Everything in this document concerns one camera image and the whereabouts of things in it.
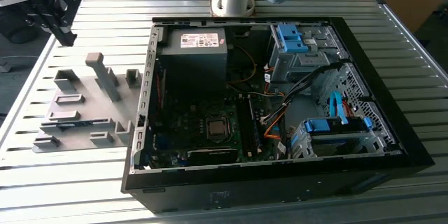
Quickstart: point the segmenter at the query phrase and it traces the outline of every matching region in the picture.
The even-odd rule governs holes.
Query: black cable
[[[305,77],[301,78],[300,81],[296,82],[296,84],[292,86],[289,91],[285,93],[285,96],[281,100],[281,105],[279,106],[279,108],[263,119],[263,121],[268,122],[277,114],[280,114],[283,112],[283,110],[285,110],[288,108],[288,106],[292,102],[292,97],[311,86],[315,78],[323,72],[325,72],[331,69],[340,68],[344,65],[345,62],[347,62],[347,60],[340,61],[340,62],[335,62],[335,63],[332,63],[327,66],[321,66],[315,71],[312,71],[309,74],[307,74]]]
[[[285,146],[285,153],[284,153],[284,158],[281,159],[288,159],[288,155],[289,155],[289,147],[291,147],[291,144],[289,144],[289,140],[288,140],[288,133],[287,133],[287,126],[285,126],[285,117],[283,116],[279,120],[279,132],[280,132],[280,142],[281,144]]]

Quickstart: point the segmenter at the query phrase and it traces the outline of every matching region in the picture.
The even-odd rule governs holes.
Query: cable
[[[259,92],[244,91],[244,90],[239,89],[237,87],[235,87],[231,83],[227,83],[227,85],[239,93],[257,94],[257,95],[261,95],[264,97],[275,97],[276,96],[275,94],[263,94],[263,93],[259,93]]]
[[[39,56],[17,55],[17,56],[0,57],[0,59],[7,59],[7,58],[39,58]]]
[[[283,97],[283,100],[281,100],[281,105],[275,110],[275,112],[272,112],[268,116],[265,116],[261,119],[261,123],[267,123],[272,119],[272,117],[276,116],[276,114],[279,114],[283,110],[287,109],[287,107],[289,106],[289,104],[292,102],[292,97],[311,86],[313,79],[320,75],[320,73],[323,73],[323,72],[325,72],[331,69],[340,68],[344,63],[345,63],[345,61],[335,62],[335,63],[332,63],[327,66],[319,67],[315,71],[312,71],[309,74],[307,74],[305,77],[303,77],[300,79],[300,81],[296,82],[296,84],[292,86],[292,88],[287,92],[287,94],[285,94],[285,96]]]
[[[256,74],[256,72],[257,72],[257,65],[256,65],[256,63],[255,63],[255,60],[253,60],[252,55],[244,50],[243,47],[240,47],[240,46],[237,46],[237,45],[235,45],[235,47],[236,47],[237,49],[240,49],[240,50],[245,53],[245,55],[249,57],[249,59],[251,59],[251,61],[252,61],[252,65],[253,65],[253,70],[252,70],[252,74],[251,74],[251,76],[249,76],[248,78],[245,78],[245,79],[243,79],[243,80],[240,80],[240,81],[231,81],[231,82],[228,82],[229,84],[236,84],[236,83],[241,83],[241,82],[248,81],[248,80],[255,76],[255,74]]]
[[[281,114],[277,116],[277,118],[273,120],[273,122],[272,122],[272,124],[269,125],[269,127],[268,127],[268,129],[265,130],[265,132],[264,132],[264,137],[267,136],[267,135],[269,135],[269,131],[271,131],[271,129],[272,129],[272,127],[273,127],[273,125],[277,123],[277,121],[280,120],[280,118],[281,118],[281,116],[285,114],[285,111],[284,112],[281,112]]]
[[[275,94],[275,93],[271,93],[269,91],[268,91],[268,83],[264,85],[264,93],[265,94]],[[279,92],[279,95],[281,96],[281,97],[284,97],[285,96],[285,94],[284,94],[284,92]]]

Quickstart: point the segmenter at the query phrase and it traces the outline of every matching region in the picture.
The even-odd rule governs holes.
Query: metal work surface
[[[351,197],[155,216],[120,192],[125,147],[36,154],[32,142],[55,95],[57,70],[93,75],[85,55],[101,52],[115,74],[143,71],[151,18],[208,16],[208,0],[84,0],[75,47],[61,48],[51,37],[0,129],[0,222],[448,222],[448,81],[387,6],[355,0],[256,6],[260,16],[345,18],[436,165]]]

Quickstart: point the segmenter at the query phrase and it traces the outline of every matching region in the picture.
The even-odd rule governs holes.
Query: ram slot
[[[247,157],[253,157],[261,152],[261,149],[257,122],[249,97],[240,95],[236,98],[236,114],[240,126],[243,153]]]

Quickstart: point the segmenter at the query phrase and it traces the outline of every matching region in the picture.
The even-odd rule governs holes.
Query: sticker
[[[304,39],[303,42],[308,45],[317,44],[315,39]]]
[[[217,40],[217,34],[183,34],[180,47],[219,47]]]
[[[279,148],[279,150],[283,152],[283,154],[285,154],[285,152],[287,152],[287,147],[283,145],[281,142],[279,142],[279,144],[277,144],[277,148]]]
[[[271,83],[271,75],[268,73],[264,74],[264,81]]]

